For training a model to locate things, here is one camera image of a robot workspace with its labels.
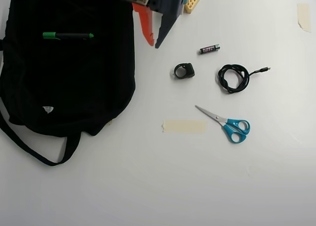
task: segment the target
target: masking tape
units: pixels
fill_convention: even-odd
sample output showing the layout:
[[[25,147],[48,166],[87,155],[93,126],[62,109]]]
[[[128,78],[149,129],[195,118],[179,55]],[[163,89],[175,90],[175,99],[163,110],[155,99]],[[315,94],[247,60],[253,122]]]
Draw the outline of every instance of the masking tape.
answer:
[[[206,121],[165,120],[162,132],[166,133],[205,133]]]
[[[303,3],[297,5],[298,24],[306,31],[311,32],[311,15],[309,4]]]

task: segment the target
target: black cable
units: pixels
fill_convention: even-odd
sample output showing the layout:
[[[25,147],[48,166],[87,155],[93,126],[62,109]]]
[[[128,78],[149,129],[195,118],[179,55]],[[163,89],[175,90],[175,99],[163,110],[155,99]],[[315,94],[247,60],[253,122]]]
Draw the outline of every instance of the black cable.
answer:
[[[228,86],[228,83],[224,78],[224,75],[228,70],[234,70],[242,78],[241,83],[235,89]],[[220,84],[228,91],[228,93],[235,93],[235,92],[243,91],[248,86],[251,75],[256,74],[256,73],[266,72],[268,70],[270,70],[270,68],[266,67],[266,68],[256,70],[252,72],[251,74],[249,74],[248,70],[246,70],[246,68],[241,65],[227,64],[218,72],[218,78],[219,78]]]

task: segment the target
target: breadboard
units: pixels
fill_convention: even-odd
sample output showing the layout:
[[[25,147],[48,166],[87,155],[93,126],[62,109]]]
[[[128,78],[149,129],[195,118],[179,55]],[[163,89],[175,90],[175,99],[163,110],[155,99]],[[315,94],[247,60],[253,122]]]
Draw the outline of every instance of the breadboard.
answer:
[[[186,5],[184,5],[184,9],[187,13],[191,13],[193,9],[196,7],[199,0],[189,0]]]

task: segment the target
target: backpack strap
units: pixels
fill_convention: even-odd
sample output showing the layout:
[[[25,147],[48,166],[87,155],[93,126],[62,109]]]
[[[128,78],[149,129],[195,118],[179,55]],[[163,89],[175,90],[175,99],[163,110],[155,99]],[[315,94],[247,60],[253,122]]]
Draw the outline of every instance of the backpack strap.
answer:
[[[76,135],[72,135],[72,136],[68,136],[67,137],[67,143],[66,143],[66,150],[65,150],[65,155],[63,157],[63,159],[59,162],[59,163],[54,163],[49,161],[48,159],[44,158],[43,156],[41,156],[40,154],[36,153],[34,150],[32,150],[31,148],[29,148],[20,138],[19,136],[10,128],[10,126],[7,124],[7,122],[4,120],[3,115],[0,112],[0,129],[5,132],[10,139],[12,139],[20,148],[22,148],[25,152],[31,154],[33,157],[37,158],[38,160],[40,160],[42,163],[45,163],[46,165],[49,166],[57,166],[60,164],[63,164],[65,162],[67,162],[71,156],[73,155],[73,153],[75,152],[75,150],[77,149],[79,142],[80,142],[80,138],[81,138],[81,133],[76,134]]]

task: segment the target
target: black backpack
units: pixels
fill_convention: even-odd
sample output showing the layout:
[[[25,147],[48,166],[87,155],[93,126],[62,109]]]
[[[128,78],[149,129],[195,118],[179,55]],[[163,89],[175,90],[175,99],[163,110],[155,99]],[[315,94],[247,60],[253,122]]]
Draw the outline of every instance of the black backpack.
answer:
[[[43,39],[44,32],[93,34],[91,39]],[[0,114],[0,128],[43,163],[68,161],[81,132],[97,135],[135,90],[132,5],[120,0],[11,0],[0,97],[10,123],[67,137],[54,163],[29,148]]]

